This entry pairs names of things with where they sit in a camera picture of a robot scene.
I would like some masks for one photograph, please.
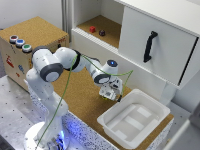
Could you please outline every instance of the black drawer handle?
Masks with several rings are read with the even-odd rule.
[[[151,31],[151,35],[149,36],[149,38],[147,40],[146,50],[145,50],[145,53],[144,53],[144,63],[146,63],[147,61],[149,61],[151,59],[151,56],[149,54],[150,54],[150,51],[151,51],[152,40],[156,36],[158,36],[158,33]]]

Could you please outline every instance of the white robotic arm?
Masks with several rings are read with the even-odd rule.
[[[29,70],[26,75],[29,91],[32,91],[38,100],[40,100],[41,103],[48,109],[45,124],[34,138],[36,143],[43,136],[45,129],[48,127],[55,110],[59,105],[61,97],[54,92],[51,82],[60,77],[63,69],[69,71],[73,65],[72,71],[79,72],[86,67],[94,80],[94,83],[101,87],[99,94],[111,100],[115,100],[116,95],[121,94],[122,92],[122,80],[117,76],[110,75],[117,74],[118,72],[118,64],[114,60],[108,60],[104,66],[101,66],[98,59],[81,55],[78,51],[69,48],[61,47],[54,54],[52,54],[47,47],[39,46],[33,50],[32,63],[33,68]],[[43,147],[43,149],[49,149],[48,143],[52,141],[55,142],[57,136],[63,131],[61,117],[67,114],[67,112],[68,105],[65,101],[62,101],[53,122],[48,127],[40,142],[40,147]],[[64,139],[62,140],[63,145],[65,145],[63,146],[63,149],[66,149],[67,144]]]

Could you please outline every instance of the cabinet drawer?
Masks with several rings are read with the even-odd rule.
[[[144,63],[146,44],[153,38],[148,62]],[[125,7],[119,53],[178,85],[192,52],[196,37],[166,23]]]

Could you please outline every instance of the plastic tub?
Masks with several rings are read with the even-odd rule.
[[[135,89],[97,121],[105,133],[122,147],[135,149],[169,113],[169,108]]]

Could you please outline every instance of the cardboard box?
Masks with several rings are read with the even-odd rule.
[[[35,17],[12,27],[0,31],[0,51],[6,74],[16,81],[25,90],[28,90],[24,79],[26,73],[32,68],[32,53],[23,53],[22,49],[10,44],[9,38],[17,35],[25,40],[32,49],[37,46],[47,46],[55,52],[59,46],[69,47],[69,36],[66,32],[48,23],[40,17]]]

